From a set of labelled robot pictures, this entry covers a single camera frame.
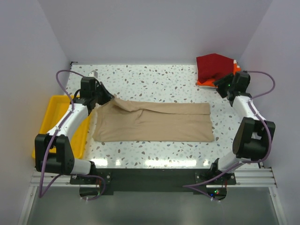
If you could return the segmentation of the red t shirt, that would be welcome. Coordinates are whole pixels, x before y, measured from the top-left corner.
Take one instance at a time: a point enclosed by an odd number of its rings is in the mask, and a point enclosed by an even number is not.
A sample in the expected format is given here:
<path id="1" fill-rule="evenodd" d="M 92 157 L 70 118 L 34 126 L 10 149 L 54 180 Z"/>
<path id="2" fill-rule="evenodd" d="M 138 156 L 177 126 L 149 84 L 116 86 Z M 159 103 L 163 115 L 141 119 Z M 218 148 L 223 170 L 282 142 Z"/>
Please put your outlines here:
<path id="1" fill-rule="evenodd" d="M 208 79 L 221 79 L 233 72 L 234 59 L 212 53 L 196 58 L 198 81 L 206 82 Z"/>

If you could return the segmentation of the beige t shirt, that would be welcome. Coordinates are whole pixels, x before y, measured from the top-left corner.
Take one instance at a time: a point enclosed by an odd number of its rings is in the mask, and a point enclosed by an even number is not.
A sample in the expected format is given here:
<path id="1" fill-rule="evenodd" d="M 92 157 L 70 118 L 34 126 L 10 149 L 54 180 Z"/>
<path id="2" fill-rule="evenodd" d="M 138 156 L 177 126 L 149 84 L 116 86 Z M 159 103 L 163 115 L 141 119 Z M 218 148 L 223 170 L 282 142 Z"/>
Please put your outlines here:
<path id="1" fill-rule="evenodd" d="M 97 109 L 96 142 L 212 142 L 208 103 L 154 103 L 119 98 Z"/>

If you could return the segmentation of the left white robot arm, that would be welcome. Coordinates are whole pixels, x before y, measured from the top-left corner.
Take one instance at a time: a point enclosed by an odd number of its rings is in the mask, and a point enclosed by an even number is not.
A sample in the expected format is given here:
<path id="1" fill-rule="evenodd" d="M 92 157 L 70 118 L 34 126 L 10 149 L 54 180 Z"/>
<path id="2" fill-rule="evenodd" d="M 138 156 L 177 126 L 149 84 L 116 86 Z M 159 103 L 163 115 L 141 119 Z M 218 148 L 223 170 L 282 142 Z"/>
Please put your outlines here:
<path id="1" fill-rule="evenodd" d="M 92 169 L 94 164 L 76 159 L 70 142 L 96 105 L 104 105 L 113 100 L 114 96 L 95 77 L 83 77 L 78 93 L 79 97 L 70 99 L 70 105 L 60 121 L 46 134 L 36 136 L 35 168 L 46 173 L 80 174 L 85 183 L 92 184 L 97 179 L 97 172 Z"/>

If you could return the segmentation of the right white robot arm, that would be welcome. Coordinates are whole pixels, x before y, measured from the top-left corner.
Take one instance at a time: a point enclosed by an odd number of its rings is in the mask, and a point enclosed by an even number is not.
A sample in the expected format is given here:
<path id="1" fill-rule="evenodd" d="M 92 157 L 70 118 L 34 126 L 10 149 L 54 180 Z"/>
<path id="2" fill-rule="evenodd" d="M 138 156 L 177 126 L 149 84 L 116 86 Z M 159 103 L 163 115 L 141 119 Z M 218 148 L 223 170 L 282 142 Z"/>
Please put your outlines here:
<path id="1" fill-rule="evenodd" d="M 260 163 L 270 154 L 276 125 L 266 120 L 254 105 L 254 97 L 247 92 L 250 72 L 239 71 L 214 82 L 218 94 L 227 98 L 240 116 L 240 126 L 232 143 L 232 151 L 218 158 L 210 167 L 209 179 L 220 184 L 226 174 L 246 163 Z"/>

